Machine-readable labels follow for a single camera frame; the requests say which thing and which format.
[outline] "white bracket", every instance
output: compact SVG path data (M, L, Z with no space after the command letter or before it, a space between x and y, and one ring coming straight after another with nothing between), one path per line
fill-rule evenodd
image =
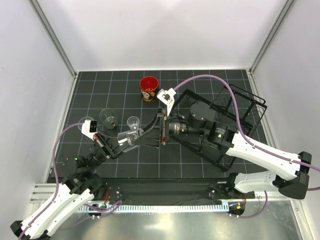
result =
M45 201L45 203L31 216L21 223L21 229L24 230L29 223L38 215L54 197L54 193ZM59 226L78 210L83 204L92 200L94 195L86 189L82 194L70 194L70 189L65 184L59 184L59 190L55 200L29 227L25 235L29 235L30 239L40 238L47 230L47 235L52 236Z
M156 97L166 105L166 115L169 116L170 112L174 106L176 91L173 88L170 88L168 91L161 89Z
M246 194L251 191L278 192L278 188L273 185L276 174L271 171L243 174L239 173L234 181L234 188Z
M94 135L98 132L96 122L95 120L85 120L81 126L81 133L91 140L93 140Z
M297 154L281 151L259 141L253 140L248 136L247 138L255 146L259 146L271 153L286 157L291 160L295 160L297 162L301 161ZM248 160L254 164L270 170L286 181L297 177L296 172L300 170L299 164L282 160L276 156L270 155L259 150L256 147L251 146L246 142L246 140L239 132L234 134L232 144L234 144L234 146L230 147L225 154L232 157Z

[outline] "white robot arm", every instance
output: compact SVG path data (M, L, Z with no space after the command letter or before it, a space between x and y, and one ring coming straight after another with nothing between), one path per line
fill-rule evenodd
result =
M102 163L108 158L117 157L117 155L113 155L111 147L108 150L106 149L111 143L106 144L103 138L99 137L97 129L94 127L96 125L96 121L86 120L82 126L82 133L93 139L95 146L101 149L104 154L101 154L101 151L94 150L93 155L91 155L92 159L86 159L86 162L83 162L86 171L71 175L63 183L60 183L54 201L52 201L53 194L33 215L24 221L15 221L11 225L11 229L16 236L24 231L22 240L48 240L80 206L96 196L101 197L106 192L106 184L99 176L92 174L92 171L98 164L97 162ZM307 152L300 154L284 152L249 137L247 138L253 145L260 146L269 152L286 156L297 162L311 163L311 155ZM248 144L238 132L233 135L231 147L225 154L245 159L268 170L251 174L231 173L228 182L231 182L232 187L240 193L279 191L283 195L294 199L305 197L309 182L308 167L267 154ZM40 214L48 204L50 206L46 211L30 226L29 223L32 219Z

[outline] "white clamp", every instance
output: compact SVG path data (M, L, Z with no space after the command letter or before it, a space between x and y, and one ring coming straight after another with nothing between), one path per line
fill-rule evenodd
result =
M166 105L166 115L169 116L170 112L174 106L175 98L174 95L176 94L176 91L173 88L170 88L168 91L161 89L156 97L160 99L161 102L163 102Z
M94 135L98 132L97 130L98 122L95 120L85 120L81 126L81 133L91 140L93 140Z

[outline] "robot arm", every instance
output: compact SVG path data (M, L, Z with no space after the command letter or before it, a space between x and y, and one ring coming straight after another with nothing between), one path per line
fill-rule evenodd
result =
M206 113L206 119L213 115ZM193 135L202 136L198 152L201 152L201 149L223 152L229 156L242 158L268 169L265 172L251 174L231 173L227 180L227 188L236 190L241 194L252 191L278 190L290 198L303 199L305 197L309 182L308 167L286 162L264 153L247 144L244 138L236 131L228 130L227 134L224 132L223 134L217 134L222 133L221 123L216 124L215 121L203 123L197 122L197 119L192 119L191 122L197 124L197 126L205 124L205 127L201 129L192 128L186 123L185 119L182 122L172 121L165 112L158 109L155 119L144 129L144 134L135 138L134 142L127 142L137 146L159 147L160 143L165 144L169 137L179 134L188 136L190 132ZM117 158L124 153L120 147L121 143L118 142L118 139L100 135L97 131L97 121L86 120L82 125L81 132L93 139L94 147L91 148L87 157L80 156L75 158L77 169L74 174L71 174L59 184L59 189L56 193L57 197L53 202L54 194L32 216L24 221L15 221L11 225L11 229L16 236L19 236L28 227L22 240L49 239L59 226L81 205L94 198L100 199L107 192L106 183L93 172L105 160ZM309 153L293 154L283 152L251 138L249 140L272 153L284 155L298 162L311 163L311 155ZM29 226L34 216L40 214L49 203L51 203L49 208Z
M297 162L311 163L312 156L307 152L300 154L278 150L247 137L254 145ZM268 171L243 174L239 173L234 180L234 188L241 193L251 191L278 191L293 199L305 198L309 183L309 168L297 163L281 160L249 145L240 133L232 139L233 147L225 154L248 160Z

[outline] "white grid line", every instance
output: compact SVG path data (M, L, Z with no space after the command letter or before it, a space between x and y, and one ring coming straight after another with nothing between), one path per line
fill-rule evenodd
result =
M78 87L79 87L79 83L77 83L76 85L76 89L75 89L75 92L77 92L78 90ZM72 100L72 103L71 103L71 108L73 107L74 105L74 102L75 102L75 96L73 97L73 100ZM69 119L70 119L70 116L71 116L71 109L68 109L68 112L69 112L69 116L68 116L68 119L66 120L66 123L68 124L69 123ZM62 139L61 139L61 143L64 141L65 139L65 134L62 136ZM56 154L56 161L58 160L58 158L60 157L60 151L61 151L61 147L59 147L59 150Z
M179 77L178 77L178 70L176 70L176 85L179 85ZM180 114L180 107L178 104L178 114ZM181 155L181 144L180 144L180 171L181 171L181 178L182 178L182 155Z
M125 80L125 79L114 79L114 81L128 81L128 82L130 82L130 81L140 81L141 79L127 79L127 80ZM164 81L175 81L175 79L163 79ZM229 79L229 80L232 80L232 81L242 81L242 79ZM79 80L79 82L93 82L94 80ZM111 80L96 80L96 82L110 82Z
M128 86L128 77L129 77L129 71L126 76L126 83L125 83L125 94L124 94L124 101L123 101L123 111L122 111L122 120L121 123L124 122L124 116L125 116L125 104L126 104L126 95L127 95L127 86ZM119 163L119 158L116 159L116 167L115 167L115 174L114 177L117 177L117 171L118 171L118 163Z
M211 94L211 92L197 92L197 94ZM133 92L128 92L128 93L74 93L72 96L79 96L79 95L141 95L141 93L133 93Z
M140 111L140 123L142 123L142 104L143 98L141 97L141 111ZM138 173L139 173L139 157L140 157L140 146L138 147L138 160L137 160L137 166L136 166L136 177L138 178Z
M97 79L97 75L98 75L98 72L96 72L96 74L95 74L95 79L94 79L94 82L93 82L93 87L92 87L92 93L94 92L94 89L95 89L95 84L96 84L96 79ZM92 99L92 95L91 95L91 97L90 97L90 101L89 101L89 105L88 105L88 110L86 111L86 115L88 116L88 114L89 114L89 109L90 109L90 104L91 104L91 99ZM81 135L81 142L80 142L80 146L79 146L79 150L78 150L78 156L79 156L79 154L80 154L80 149L81 149L81 143L82 143L82 139L84 138L84 135L82 134Z
M226 82L229 84L229 81L228 81L228 75L227 75L227 71L226 70L224 70L225 71L225 78L226 78ZM235 110L234 110L234 105L232 104L232 110L233 110L233 113L235 114ZM246 168L246 162L245 162L245 160L243 160L243 164L244 164L244 169L245 169L245 173L247 174L248 172L247 172L247 168Z
M64 164L63 161L57 161L56 162L57 164ZM117 164L117 162L103 162L101 164ZM118 164L138 164L137 162L119 162ZM144 164L144 165L147 165L147 164L153 164L153 165L168 165L168 164L176 164L176 165L189 165L189 164L192 164L192 165L202 165L201 162L140 162L139 163L140 165L141 164ZM239 163L239 162L235 162L234 163L235 165L243 165L243 163ZM254 163L252 162L248 162L246 163L247 165L255 165ZM210 162L204 162L203 165L212 165Z
M193 86L194 86L194 92L196 93L196 80L193 80ZM204 160L203 158L201 157L201 167L202 167L202 177L204 178L205 177L205 171L204 171Z
M176 79L168 79L169 81L176 81L177 84L179 83L179 80L182 80L182 79L179 79L179 75L178 75L178 71L176 70ZM89 102L89 106L88 108L73 108L74 106L74 102L75 102L75 96L73 96L73 100L72 100L72 104L71 104L71 108L69 108L68 110L69 111L74 111L74 110L87 110L88 113L89 113L89 110L101 110L102 108L90 108L90 105L91 105L91 100L92 100L92 96L93 95L107 95L107 100L106 100L106 107L108 106L108 101L109 101L109 95L124 95L124 102L123 102L123 108L114 108L115 110L122 110L122 121L121 123L123 123L123 120L124 120L124 111L125 110L133 110L133 109L137 109L137 110L140 110L140 122L142 122L142 110L156 110L157 108L156 107L143 107L143 100L141 99L141 108L126 108L125 105L126 105L126 95L140 95L140 93L127 93L127 89L128 89L128 82L129 81L140 81L140 79L129 79L129 71L127 72L127 79L126 80L121 80L121 79L117 79L116 81L126 81L126 87L125 87L125 93L110 93L110 89L111 89L111 84L112 84L112 81L113 80L113 71L111 72L111 79L109 80L97 80L97 75L98 75L98 72L95 73L95 80L81 80L81 75L82 75L82 72L80 73L80 76L79 76L79 80L78 80L78 85L76 86L76 90L75 90L75 93L73 95L90 95L90 102ZM238 80L238 81L244 81L244 85L245 85L245 89L247 89L247 85L246 85L246 80L244 79L244 74L243 74L243 71L241 71L241 74L242 74L242 79L232 79L232 80ZM161 78L161 71L159 71L159 85L161 86L161 83L162 83L162 78ZM228 82L228 80L231 80L231 79L228 79L228 76L227 76L227 71L225 71L225 75L226 75L226 81ZM93 82L93 87L92 87L92 93L78 93L78 87L79 87L79 82ZM106 84L108 84L109 82L109 90L108 90L108 93L94 93L94 88L95 88L95 84L96 82L106 82ZM213 90L213 83L212 83L212 79L210 80L210 84L211 84L211 90L212 90L212 97L214 99L214 94L218 94L218 92L214 92ZM205 93L198 93L196 92L196 84L195 84L195 81L193 81L193 85L194 85L194 91L195 93L197 94L211 94L210 92L205 92ZM69 118L70 118L70 115L68 116L68 119L67 119L67 124L65 124L64 126L68 126L68 123L69 123ZM126 126L126 124L120 124L121 128L120 130L122 131L122 127L123 126ZM81 136L81 142L64 142L63 141L63 138L62 138L62 141L60 142L60 147L62 144L92 144L91 142L83 142L82 141L82 138L83 136ZM169 142L167 144L179 144L177 142ZM137 177L139 175L139 165L140 164L157 164L158 165L158 178L160 178L160 165L165 165L165 164L180 164L180 170L181 170L181 177L183 175L183 171L182 171L182 164L201 164L202 165L202 176L204 177L204 164L208 165L208 164L211 164L211 163L208 163L208 162L204 162L203 161L203 158L201 158L201 162L199 163L183 163L182 162L182 149L181 149L181 146L180 146L180 163L161 163L160 162L160 149L158 150L158 162L157 163L145 163L145 162L139 162L139 157L140 157L140 154L139 154L139 151L138 150L138 160L137 160L137 163L126 163L126 162L119 162L119 159L116 160L116 162L104 162L103 164L116 164L116 169L115 169L115 177L117 177L117 170L118 170L118 164L137 164ZM236 165L243 165L246 167L246 164L253 164L253 163L234 163Z
M103 124L97 124L98 127L103 127L104 125ZM127 124L118 124L118 126L128 126Z
M243 78L243 81L244 81L245 90L248 91L247 86L246 86L246 82L245 82L245 78L244 78L244 74L243 74L242 71L241 71L241 74L242 74L242 78ZM252 118L253 118L254 124L257 126L256 119L255 119L255 115L253 114L253 111L252 111ZM257 127L257 129L256 129L256 133L257 133L259 142L261 142L261 139L260 139L260 136L259 136L258 127Z
M159 86L161 86L161 71L159 74ZM158 179L160 178L160 147L158 149Z

